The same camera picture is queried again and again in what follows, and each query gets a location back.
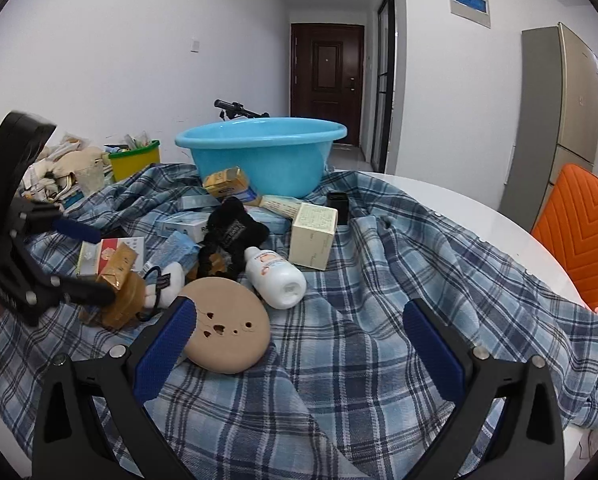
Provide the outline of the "round tan wooden disc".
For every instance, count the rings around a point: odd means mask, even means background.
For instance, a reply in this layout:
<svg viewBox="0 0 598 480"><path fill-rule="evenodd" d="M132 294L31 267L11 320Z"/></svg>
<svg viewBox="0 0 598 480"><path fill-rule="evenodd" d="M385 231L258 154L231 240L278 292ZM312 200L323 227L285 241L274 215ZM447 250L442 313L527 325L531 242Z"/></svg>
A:
<svg viewBox="0 0 598 480"><path fill-rule="evenodd" d="M200 278L180 295L191 299L196 326L185 356L209 372L233 375L254 366L271 339L267 310L247 287L227 278Z"/></svg>

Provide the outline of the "red white cigarette pack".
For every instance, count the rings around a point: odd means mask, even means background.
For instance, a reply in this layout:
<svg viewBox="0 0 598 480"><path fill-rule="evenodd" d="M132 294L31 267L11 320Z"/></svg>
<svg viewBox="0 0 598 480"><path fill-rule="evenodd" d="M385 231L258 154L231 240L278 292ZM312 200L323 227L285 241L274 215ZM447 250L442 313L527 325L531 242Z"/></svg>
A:
<svg viewBox="0 0 598 480"><path fill-rule="evenodd" d="M104 238L98 244L83 242L77 263L77 275L80 278L95 278L113 257L120 245L126 245L136 253L132 271L139 273L144 266L144 237Z"/></svg>

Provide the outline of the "light blue plastic basin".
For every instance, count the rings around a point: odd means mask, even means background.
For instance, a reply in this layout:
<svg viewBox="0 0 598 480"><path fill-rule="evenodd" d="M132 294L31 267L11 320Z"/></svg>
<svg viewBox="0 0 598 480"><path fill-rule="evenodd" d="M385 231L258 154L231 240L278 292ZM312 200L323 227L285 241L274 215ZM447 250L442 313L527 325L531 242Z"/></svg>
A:
<svg viewBox="0 0 598 480"><path fill-rule="evenodd" d="M188 129L175 145L191 152L202 178L237 167L262 195L302 198L320 185L333 143L347 133L325 119L253 118Z"/></svg>

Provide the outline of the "beige plush toy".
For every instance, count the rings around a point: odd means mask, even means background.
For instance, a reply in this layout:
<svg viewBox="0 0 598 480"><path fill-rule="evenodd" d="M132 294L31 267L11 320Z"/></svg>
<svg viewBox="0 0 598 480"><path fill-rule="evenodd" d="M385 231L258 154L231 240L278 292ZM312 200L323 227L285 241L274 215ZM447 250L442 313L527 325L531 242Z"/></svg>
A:
<svg viewBox="0 0 598 480"><path fill-rule="evenodd" d="M52 174L55 179L67 177L68 174L78 174L79 171L88 169L95 162L103 160L104 152L96 146L88 146L84 150L72 151L60 157L56 162L49 162L47 174Z"/></svg>

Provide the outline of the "yellow green storage bin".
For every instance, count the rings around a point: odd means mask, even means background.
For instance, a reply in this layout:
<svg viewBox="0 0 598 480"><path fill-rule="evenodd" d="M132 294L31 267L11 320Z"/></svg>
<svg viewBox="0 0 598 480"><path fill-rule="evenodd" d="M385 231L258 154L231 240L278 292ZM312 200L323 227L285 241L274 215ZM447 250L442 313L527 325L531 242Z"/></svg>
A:
<svg viewBox="0 0 598 480"><path fill-rule="evenodd" d="M160 141L154 140L142 148L112 153L108 155L110 166L116 182L121 182L133 174L137 174L146 167L159 164L160 162Z"/></svg>

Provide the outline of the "black plush toy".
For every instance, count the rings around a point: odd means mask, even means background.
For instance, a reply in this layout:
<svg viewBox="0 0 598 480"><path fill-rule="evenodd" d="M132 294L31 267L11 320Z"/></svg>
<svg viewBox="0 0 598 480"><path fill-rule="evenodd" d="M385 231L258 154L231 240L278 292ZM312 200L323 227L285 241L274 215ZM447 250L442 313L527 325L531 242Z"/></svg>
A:
<svg viewBox="0 0 598 480"><path fill-rule="evenodd" d="M223 200L221 205L211 212L206 228L206 235L199 243L196 278L210 276L211 257L222 250L229 255L229 263L217 276L236 281L239 274L245 270L246 249L259 248L270 235L269 228L252 218L244 204L233 196Z"/></svg>

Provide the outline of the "cream square carton box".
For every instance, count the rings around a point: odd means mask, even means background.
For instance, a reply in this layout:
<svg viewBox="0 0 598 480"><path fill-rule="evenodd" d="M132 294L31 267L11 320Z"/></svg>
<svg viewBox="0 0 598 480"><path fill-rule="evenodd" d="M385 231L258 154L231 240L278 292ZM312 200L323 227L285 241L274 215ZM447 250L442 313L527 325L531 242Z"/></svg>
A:
<svg viewBox="0 0 598 480"><path fill-rule="evenodd" d="M337 222L336 209L302 203L291 226L289 261L296 266L325 271Z"/></svg>

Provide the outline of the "black bicycle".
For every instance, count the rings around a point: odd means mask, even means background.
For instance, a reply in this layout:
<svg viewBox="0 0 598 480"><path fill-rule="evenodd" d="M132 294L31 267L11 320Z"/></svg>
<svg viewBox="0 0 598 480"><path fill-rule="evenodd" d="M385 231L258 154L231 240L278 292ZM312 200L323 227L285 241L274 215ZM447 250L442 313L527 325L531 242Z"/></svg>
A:
<svg viewBox="0 0 598 480"><path fill-rule="evenodd" d="M222 122L227 122L228 120L234 120L236 118L247 118L247 119L257 119L257 118L268 118L270 116L269 113L256 113L252 110L247 110L243 104L238 102L226 102L220 99L216 99L213 102L213 106L220 110L219 117L221 118Z"/></svg>

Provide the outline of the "orange chair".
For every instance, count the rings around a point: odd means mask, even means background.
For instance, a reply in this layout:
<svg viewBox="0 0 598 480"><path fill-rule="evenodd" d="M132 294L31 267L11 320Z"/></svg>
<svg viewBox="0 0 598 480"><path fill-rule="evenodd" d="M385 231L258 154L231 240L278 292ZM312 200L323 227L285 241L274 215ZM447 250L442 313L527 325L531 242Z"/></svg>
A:
<svg viewBox="0 0 598 480"><path fill-rule="evenodd" d="M584 304L598 313L598 177L564 165L532 235L566 271Z"/></svg>

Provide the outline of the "gold cigarette pack by basin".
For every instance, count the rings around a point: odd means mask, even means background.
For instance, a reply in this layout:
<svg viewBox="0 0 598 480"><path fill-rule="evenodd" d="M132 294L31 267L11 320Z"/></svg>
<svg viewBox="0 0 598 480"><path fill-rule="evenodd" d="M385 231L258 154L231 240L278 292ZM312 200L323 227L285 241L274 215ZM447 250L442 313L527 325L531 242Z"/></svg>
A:
<svg viewBox="0 0 598 480"><path fill-rule="evenodd" d="M233 196L249 189L249 180L238 166L226 168L203 179L203 188L215 198Z"/></svg>

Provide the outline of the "black framed glass door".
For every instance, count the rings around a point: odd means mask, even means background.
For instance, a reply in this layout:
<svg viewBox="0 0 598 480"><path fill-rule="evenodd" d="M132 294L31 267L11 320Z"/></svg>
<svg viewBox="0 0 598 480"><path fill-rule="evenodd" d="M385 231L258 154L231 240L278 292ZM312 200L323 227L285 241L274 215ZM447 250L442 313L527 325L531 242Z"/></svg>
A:
<svg viewBox="0 0 598 480"><path fill-rule="evenodd" d="M395 0L383 0L377 11L377 77L371 165L375 172L387 167L395 91Z"/></svg>

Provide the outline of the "light blue raison box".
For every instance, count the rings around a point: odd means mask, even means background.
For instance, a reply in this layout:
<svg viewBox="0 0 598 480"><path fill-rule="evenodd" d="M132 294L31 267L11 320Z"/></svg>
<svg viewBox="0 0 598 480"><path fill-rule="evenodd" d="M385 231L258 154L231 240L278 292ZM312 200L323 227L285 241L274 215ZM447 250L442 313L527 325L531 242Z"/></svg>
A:
<svg viewBox="0 0 598 480"><path fill-rule="evenodd" d="M180 232L196 244L200 244L207 234L209 217L209 212L205 211L181 211L159 219L156 228L162 236L168 236L170 232Z"/></svg>

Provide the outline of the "gold blue cigarette pack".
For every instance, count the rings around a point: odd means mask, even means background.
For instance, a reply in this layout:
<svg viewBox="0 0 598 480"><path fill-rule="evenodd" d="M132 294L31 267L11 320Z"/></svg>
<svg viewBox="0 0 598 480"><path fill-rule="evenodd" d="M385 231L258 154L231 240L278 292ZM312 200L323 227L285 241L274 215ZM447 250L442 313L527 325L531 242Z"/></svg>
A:
<svg viewBox="0 0 598 480"><path fill-rule="evenodd" d="M138 254L120 240L104 240L98 255L96 281L112 286L116 292L124 286Z"/></svg>

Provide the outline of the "light blue barcode box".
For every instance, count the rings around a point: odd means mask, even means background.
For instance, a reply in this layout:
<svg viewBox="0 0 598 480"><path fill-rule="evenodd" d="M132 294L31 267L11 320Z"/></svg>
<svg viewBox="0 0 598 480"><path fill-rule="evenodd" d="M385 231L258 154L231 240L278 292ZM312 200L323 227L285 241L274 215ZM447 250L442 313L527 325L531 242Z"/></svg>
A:
<svg viewBox="0 0 598 480"><path fill-rule="evenodd" d="M187 235L174 231L170 236L147 258L140 273L145 275L150 269L165 268L173 262L180 263L185 273L191 271L197 261L200 247Z"/></svg>

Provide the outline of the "dark brown door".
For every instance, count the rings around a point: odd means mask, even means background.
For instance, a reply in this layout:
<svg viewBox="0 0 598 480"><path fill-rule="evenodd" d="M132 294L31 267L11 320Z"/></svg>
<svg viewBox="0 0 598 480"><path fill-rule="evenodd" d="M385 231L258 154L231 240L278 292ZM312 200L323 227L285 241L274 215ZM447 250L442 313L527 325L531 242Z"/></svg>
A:
<svg viewBox="0 0 598 480"><path fill-rule="evenodd" d="M338 122L340 140L357 146L361 132L364 32L362 25L290 26L290 115Z"/></svg>

